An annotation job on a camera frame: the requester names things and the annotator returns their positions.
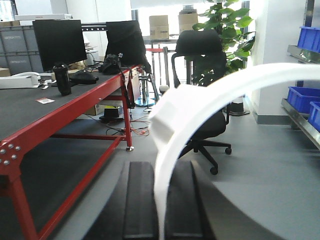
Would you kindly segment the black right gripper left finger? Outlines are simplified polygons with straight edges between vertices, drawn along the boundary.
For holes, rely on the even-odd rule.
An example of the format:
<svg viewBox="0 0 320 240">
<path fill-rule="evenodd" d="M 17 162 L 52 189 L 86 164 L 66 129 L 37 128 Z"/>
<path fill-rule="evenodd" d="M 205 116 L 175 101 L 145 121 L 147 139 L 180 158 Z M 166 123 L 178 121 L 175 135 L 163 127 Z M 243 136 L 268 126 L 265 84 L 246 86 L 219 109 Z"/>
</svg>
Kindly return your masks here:
<svg viewBox="0 0 320 240">
<path fill-rule="evenodd" d="M 146 161 L 123 165 L 107 203 L 85 235 L 86 240 L 157 240 L 154 169 Z"/>
</svg>

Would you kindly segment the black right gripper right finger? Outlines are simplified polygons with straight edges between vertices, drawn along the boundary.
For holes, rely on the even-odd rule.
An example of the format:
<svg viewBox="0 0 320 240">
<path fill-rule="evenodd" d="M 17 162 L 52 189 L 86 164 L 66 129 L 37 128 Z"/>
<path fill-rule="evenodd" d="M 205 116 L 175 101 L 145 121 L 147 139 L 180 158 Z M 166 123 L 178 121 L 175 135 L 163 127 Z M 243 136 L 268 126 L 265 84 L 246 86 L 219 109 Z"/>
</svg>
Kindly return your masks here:
<svg viewBox="0 0 320 240">
<path fill-rule="evenodd" d="M 279 240 L 239 210 L 196 161 L 179 160 L 170 179 L 165 214 L 167 240 Z"/>
</svg>

